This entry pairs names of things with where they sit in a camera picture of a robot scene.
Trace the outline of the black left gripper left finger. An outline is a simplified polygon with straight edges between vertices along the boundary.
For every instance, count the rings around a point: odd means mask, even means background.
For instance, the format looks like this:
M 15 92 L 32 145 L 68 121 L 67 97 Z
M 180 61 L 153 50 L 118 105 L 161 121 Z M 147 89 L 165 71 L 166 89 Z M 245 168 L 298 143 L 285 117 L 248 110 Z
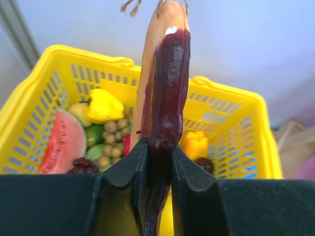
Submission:
M 102 174 L 2 175 L 3 236 L 139 236 L 147 139 Z

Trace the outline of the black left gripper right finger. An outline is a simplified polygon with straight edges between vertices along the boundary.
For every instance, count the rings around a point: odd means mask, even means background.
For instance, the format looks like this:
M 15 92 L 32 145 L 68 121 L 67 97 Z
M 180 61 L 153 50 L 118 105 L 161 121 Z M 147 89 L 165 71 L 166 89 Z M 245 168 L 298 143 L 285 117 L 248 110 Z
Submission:
M 172 206 L 177 236 L 312 236 L 315 183 L 218 179 L 172 150 Z

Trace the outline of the red chili pepper toy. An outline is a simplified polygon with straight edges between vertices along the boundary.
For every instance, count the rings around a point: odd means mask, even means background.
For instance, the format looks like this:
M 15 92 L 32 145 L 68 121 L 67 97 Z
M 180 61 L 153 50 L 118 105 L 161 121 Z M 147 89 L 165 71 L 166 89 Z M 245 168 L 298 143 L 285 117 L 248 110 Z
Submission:
M 130 138 L 131 138 L 131 134 L 127 133 L 125 135 L 125 139 L 124 139 L 124 152 L 123 152 L 123 157 L 125 157 L 126 155 L 128 155 L 129 151 L 130 151 Z

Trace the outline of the purple sweet potato toy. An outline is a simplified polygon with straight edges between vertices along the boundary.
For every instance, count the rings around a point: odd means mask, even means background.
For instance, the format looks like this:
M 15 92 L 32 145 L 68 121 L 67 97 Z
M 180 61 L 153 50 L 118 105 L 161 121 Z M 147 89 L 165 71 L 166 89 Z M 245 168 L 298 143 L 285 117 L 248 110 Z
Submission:
M 131 146 L 148 140 L 144 236 L 158 235 L 170 189 L 171 151 L 182 136 L 188 94 L 190 40 L 184 4 L 159 1 L 146 33 L 130 140 Z

